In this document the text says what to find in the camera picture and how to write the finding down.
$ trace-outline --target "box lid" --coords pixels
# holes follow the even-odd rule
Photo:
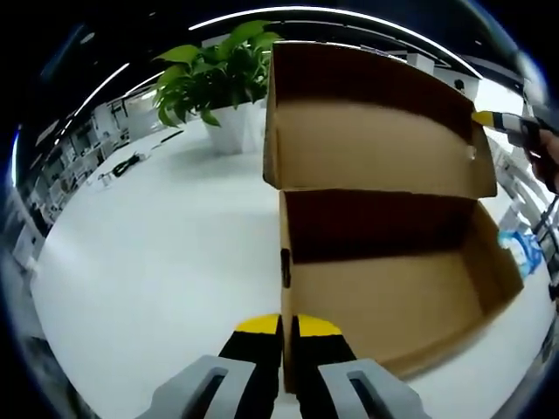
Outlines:
[[[431,75],[374,53],[273,47],[264,178],[277,189],[496,195],[473,103]]]

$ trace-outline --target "wall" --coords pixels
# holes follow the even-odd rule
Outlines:
[[[72,145],[70,137],[63,138],[60,147],[62,148],[62,160],[64,161],[66,167],[68,167],[76,158],[76,150]]]
[[[52,159],[51,161],[47,162],[45,164],[45,167],[43,168],[43,174],[45,176],[45,179],[49,182],[49,184],[53,184],[55,182],[53,180],[53,177],[55,175],[60,175],[63,171],[64,171],[64,165],[62,164],[62,161],[59,158]]]
[[[119,129],[114,123],[111,109],[106,103],[97,106],[93,110],[93,117],[95,118],[95,121],[92,121],[92,127],[97,134],[97,138],[104,138],[105,133],[110,136],[119,132]]]
[[[126,101],[131,141],[139,140],[165,128],[159,121],[157,109],[154,107],[154,96],[155,92],[146,91]]]
[[[475,77],[466,76],[461,72],[454,72],[452,70],[446,70],[445,68],[438,67],[435,67],[433,76],[441,81],[444,81],[451,87],[454,87],[454,80],[460,79],[464,82],[465,93],[469,100],[475,101],[476,97],[478,96],[480,81]]]
[[[77,155],[80,155],[82,151],[85,151],[87,148],[92,146],[87,135],[77,135],[76,133],[72,133],[70,140]]]
[[[426,72],[427,74],[433,75],[433,71],[435,69],[435,62],[427,58],[421,54],[408,54],[407,62],[409,65],[413,65],[414,67],[418,68],[422,72]]]

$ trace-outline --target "cardboard box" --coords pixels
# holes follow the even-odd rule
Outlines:
[[[461,348],[521,291],[473,103],[414,67],[319,44],[273,48],[264,178],[280,189],[282,315],[341,328],[406,376]]]

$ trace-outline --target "white table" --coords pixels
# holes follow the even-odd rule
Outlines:
[[[187,132],[110,188],[81,188],[38,260],[32,294],[45,335],[103,419],[136,417],[159,385],[217,354],[237,323],[280,309],[278,194],[262,181],[260,158],[214,158],[199,121]],[[118,150],[98,171],[169,134]],[[487,207],[502,215],[496,200]],[[497,411],[548,331],[548,281],[540,267],[471,346],[410,381],[428,414]],[[298,416],[294,397],[280,395],[274,418]]]

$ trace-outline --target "black ceiling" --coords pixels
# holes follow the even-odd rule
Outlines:
[[[23,4],[16,5],[11,13],[4,13],[6,23],[10,24],[9,28],[5,24],[3,26],[3,55],[12,73],[8,78],[7,91],[10,94],[7,96],[10,97],[8,106],[13,112],[12,120],[7,118],[4,121],[4,129],[9,135],[14,124],[23,124],[19,140],[21,166],[29,167],[38,155],[39,149],[35,147],[37,136],[56,119],[61,119],[60,124],[64,124],[64,118],[123,64],[129,62],[130,66],[92,100],[81,117],[86,118],[88,111],[96,105],[122,95],[161,71],[161,63],[152,60],[157,54],[181,43],[198,43],[225,33],[243,18],[196,31],[188,31],[189,26],[236,11],[290,4],[280,0],[207,1],[196,2],[194,6],[193,3],[168,1],[160,5],[156,2],[136,2],[134,6],[126,7],[117,3],[104,6],[77,4],[71,7],[57,7],[52,3],[48,7]],[[559,10],[550,9],[554,7],[550,5],[552,2],[532,0],[529,7],[526,5],[519,10],[510,10],[510,2],[501,0],[485,0],[482,3],[535,57],[549,79],[551,75],[559,74],[554,54],[558,50],[556,45],[552,45],[550,35],[551,29],[556,27]],[[326,0],[304,4],[384,18],[421,33],[460,55],[483,58],[512,69],[457,0]],[[293,16],[293,13],[275,13],[259,18],[280,21]],[[296,18],[325,20],[324,16],[308,12],[297,12]],[[326,20],[355,24],[355,19],[350,17],[330,16]],[[390,32],[374,24],[359,22],[359,26]],[[315,24],[276,24],[274,30],[285,38],[365,44],[379,49],[392,49],[394,46],[398,49],[386,39],[362,31],[341,31]],[[94,36],[82,44],[80,41],[85,41],[91,33]],[[4,145],[10,145],[9,136]],[[51,141],[45,141],[41,147],[51,146]]]

